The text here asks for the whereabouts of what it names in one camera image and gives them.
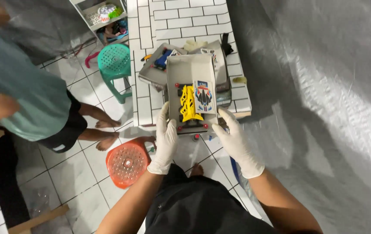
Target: green plastic stool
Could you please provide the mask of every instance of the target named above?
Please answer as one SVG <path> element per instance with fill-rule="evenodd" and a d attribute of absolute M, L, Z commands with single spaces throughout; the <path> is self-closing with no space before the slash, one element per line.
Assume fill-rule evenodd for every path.
<path fill-rule="evenodd" d="M 120 104 L 125 103 L 125 98 L 131 97 L 132 93 L 120 94 L 113 84 L 113 80 L 131 75 L 130 51 L 126 45 L 115 44 L 103 48 L 98 57 L 100 75 L 103 81 L 116 97 Z"/>

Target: gloved hand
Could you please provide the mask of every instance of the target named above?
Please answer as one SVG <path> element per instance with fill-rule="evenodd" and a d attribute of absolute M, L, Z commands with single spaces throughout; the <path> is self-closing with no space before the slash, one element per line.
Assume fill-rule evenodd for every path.
<path fill-rule="evenodd" d="M 148 165 L 148 171 L 154 174 L 166 175 L 170 170 L 171 160 L 177 151 L 177 122 L 170 120 L 167 125 L 166 114 L 168 102 L 162 107 L 157 119 L 157 141 L 154 160 Z"/>
<path fill-rule="evenodd" d="M 258 160 L 252 152 L 247 141 L 247 136 L 243 129 L 240 128 L 235 115 L 221 107 L 218 109 L 218 112 L 226 121 L 230 130 L 230 133 L 227 133 L 220 125 L 212 125 L 224 149 L 237 163 L 239 163 L 243 177 L 250 179 L 260 176 L 265 169 L 265 165 L 262 161 Z"/>

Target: white tiled floor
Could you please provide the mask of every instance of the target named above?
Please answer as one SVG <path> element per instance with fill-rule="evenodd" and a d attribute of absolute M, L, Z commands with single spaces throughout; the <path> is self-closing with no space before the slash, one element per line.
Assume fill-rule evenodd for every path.
<path fill-rule="evenodd" d="M 154 132 L 133 126 L 132 98 L 119 104 L 101 80 L 94 60 L 91 60 L 90 69 L 85 67 L 84 58 L 100 48 L 96 44 L 88 45 L 77 58 L 60 58 L 49 62 L 45 69 L 65 79 L 70 92 L 80 101 L 96 105 L 122 122 L 121 127 L 106 129 L 120 132 L 119 139 L 110 149 L 139 136 L 154 135 Z M 116 82 L 115 87 L 118 91 L 129 88 L 125 82 Z M 89 127 L 95 126 L 96 120 L 90 117 L 86 120 Z M 112 183 L 105 164 L 107 152 L 97 151 L 97 142 L 78 141 L 69 151 L 55 154 L 36 143 L 17 141 L 16 150 L 20 157 L 17 179 L 28 207 L 33 206 L 38 192 L 48 196 L 51 209 L 61 204 L 70 207 L 65 217 L 51 223 L 50 226 L 54 226 L 52 234 L 70 233 L 70 230 L 73 234 L 93 233 L 109 209 L 126 192 Z M 217 137 L 205 134 L 197 142 L 190 136 L 181 137 L 174 162 L 187 173 L 195 162 L 201 163 L 207 177 L 220 181 L 252 215 L 259 216 L 234 178 L 230 158 Z"/>

